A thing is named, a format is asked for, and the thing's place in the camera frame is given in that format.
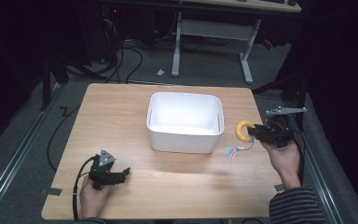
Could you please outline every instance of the yellow handle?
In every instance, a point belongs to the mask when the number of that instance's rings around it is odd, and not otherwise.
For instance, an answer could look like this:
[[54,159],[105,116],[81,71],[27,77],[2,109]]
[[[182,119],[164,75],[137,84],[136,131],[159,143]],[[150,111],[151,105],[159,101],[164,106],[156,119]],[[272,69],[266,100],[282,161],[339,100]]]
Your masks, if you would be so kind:
[[238,139],[240,139],[244,143],[250,143],[251,138],[249,136],[244,136],[241,132],[243,127],[249,127],[254,128],[255,125],[248,120],[243,120],[237,124],[237,127],[235,128],[235,135],[237,135]]

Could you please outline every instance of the hand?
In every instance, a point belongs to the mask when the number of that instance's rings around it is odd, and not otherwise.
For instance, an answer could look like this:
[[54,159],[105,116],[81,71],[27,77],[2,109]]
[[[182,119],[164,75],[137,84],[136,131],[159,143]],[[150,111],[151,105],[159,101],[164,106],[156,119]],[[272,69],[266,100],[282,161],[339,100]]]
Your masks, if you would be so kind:
[[288,142],[286,147],[277,148],[273,145],[260,142],[271,160],[272,167],[278,172],[286,190],[301,187],[298,179],[298,165],[300,163],[300,153],[295,142]]
[[93,181],[86,175],[80,191],[80,202],[82,207],[82,217],[97,217],[104,205],[112,185],[103,186],[102,189],[95,189]]

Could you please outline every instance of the black tape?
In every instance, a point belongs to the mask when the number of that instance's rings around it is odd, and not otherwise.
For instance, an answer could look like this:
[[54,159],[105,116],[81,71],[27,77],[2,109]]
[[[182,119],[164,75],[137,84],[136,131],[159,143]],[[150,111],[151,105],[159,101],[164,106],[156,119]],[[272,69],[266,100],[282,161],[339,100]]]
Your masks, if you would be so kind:
[[275,187],[275,189],[276,189],[277,191],[283,191],[283,190],[284,190],[283,184],[275,185],[274,187]]
[[54,188],[42,188],[40,190],[40,195],[46,196],[46,195],[56,195],[60,196],[62,192],[62,189],[54,189]]

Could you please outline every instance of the black cable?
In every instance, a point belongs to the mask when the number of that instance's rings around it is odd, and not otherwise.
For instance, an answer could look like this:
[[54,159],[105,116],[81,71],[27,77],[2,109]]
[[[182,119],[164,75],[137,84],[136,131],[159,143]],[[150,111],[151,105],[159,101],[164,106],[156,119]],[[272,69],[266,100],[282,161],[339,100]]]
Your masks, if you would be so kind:
[[196,46],[195,48],[186,48],[185,46],[183,46],[181,44],[181,47],[183,49],[189,49],[189,50],[196,50],[196,49],[200,49],[203,45],[204,45],[204,42],[205,42],[205,38],[204,37],[201,37],[200,38],[200,44],[198,46]]
[[[157,45],[160,45],[160,46],[162,46],[162,47],[170,47],[170,46],[175,45],[175,43],[176,43],[174,39],[173,39],[173,40],[170,40],[170,39],[173,38],[173,37],[175,37],[175,35],[169,36],[169,37],[167,37],[167,38],[165,38],[165,39],[155,40],[154,43],[157,44]],[[160,42],[164,42],[164,41],[170,41],[171,43],[170,43],[170,44],[161,44],[161,43],[160,43]]]
[[88,76],[96,78],[96,79],[104,79],[104,77],[100,76],[100,74],[111,70],[117,64],[117,55],[116,55],[116,51],[118,49],[117,44],[120,43],[120,40],[123,35],[124,35],[124,31],[120,31],[119,33],[114,35],[112,44],[110,45],[110,48],[108,50],[108,55],[107,55],[110,63],[105,68],[103,68],[99,71],[93,72],[93,71],[89,70],[88,68],[86,68],[85,66],[83,66],[81,64],[77,64],[77,63],[73,62],[72,60],[64,57],[63,55],[57,54],[57,56],[65,64],[69,64],[69,65],[73,66],[76,70],[80,71],[82,73],[81,75],[88,75]]
[[82,176],[82,172],[84,167],[87,165],[87,163],[89,163],[90,161],[95,161],[97,158],[97,156],[93,156],[91,158],[89,158],[88,160],[86,160],[83,165],[81,166],[79,173],[77,174],[76,177],[76,181],[75,181],[75,185],[74,185],[74,191],[72,192],[72,209],[74,211],[74,221],[78,221],[78,215],[77,215],[77,184],[79,182],[80,177]]
[[208,44],[214,44],[214,45],[225,46],[225,45],[229,45],[229,44],[234,44],[234,43],[240,42],[240,40],[230,39],[230,40],[226,40],[226,42],[224,42],[224,43],[219,43],[219,42],[217,42],[217,41],[209,40],[209,38],[205,38],[205,42],[208,43]]
[[136,69],[138,69],[138,68],[141,66],[142,61],[144,60],[144,57],[142,56],[142,54],[141,54],[138,50],[136,50],[136,49],[128,49],[128,50],[132,50],[132,51],[138,53],[139,56],[141,57],[141,61],[140,61],[140,62],[138,63],[138,65],[127,75],[126,84],[129,84],[130,76],[132,75],[133,72],[136,71]]
[[157,41],[159,41],[159,40],[163,40],[163,39],[171,38],[172,36],[175,36],[175,35],[172,35],[172,31],[173,31],[175,25],[177,24],[177,22],[176,22],[177,19],[178,19],[178,12],[176,12],[175,16],[173,17],[172,26],[171,26],[170,31],[168,31],[168,33],[165,36],[155,39],[154,40],[155,43],[157,43]]
[[57,133],[57,131],[61,128],[61,126],[63,125],[63,123],[69,118],[71,117],[71,115],[73,113],[75,113],[75,111],[78,110],[78,108],[80,108],[80,105],[78,105],[74,110],[72,110],[69,114],[65,114],[65,118],[60,122],[60,124],[56,127],[56,129],[54,130],[54,133],[51,135],[49,141],[48,141],[48,150],[47,150],[47,154],[48,154],[48,164],[50,165],[51,169],[53,169],[54,173],[57,172],[57,168],[54,167],[53,163],[51,162],[50,159],[50,146],[51,146],[51,142],[53,141],[53,138],[55,136],[55,134]]
[[90,172],[86,172],[84,174],[82,174],[80,177],[82,177],[83,175],[88,175]]
[[119,83],[120,77],[118,76],[118,68],[121,66],[121,64],[123,63],[123,58],[124,58],[124,53],[123,53],[123,45],[121,44],[120,47],[120,51],[121,51],[121,59],[120,59],[120,63],[117,66],[116,63],[116,69],[115,71],[112,72],[112,74],[109,76],[109,78],[106,79],[105,83],[108,83],[110,81],[110,79],[112,78],[112,76],[117,73],[117,84]]

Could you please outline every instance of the striped sleeve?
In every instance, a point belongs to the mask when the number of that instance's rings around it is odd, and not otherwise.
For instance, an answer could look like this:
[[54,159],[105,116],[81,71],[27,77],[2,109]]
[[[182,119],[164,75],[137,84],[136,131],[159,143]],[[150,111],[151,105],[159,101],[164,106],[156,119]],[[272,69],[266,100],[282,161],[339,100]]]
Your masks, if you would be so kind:
[[312,189],[297,188],[277,194],[269,202],[273,224],[324,223],[324,214]]

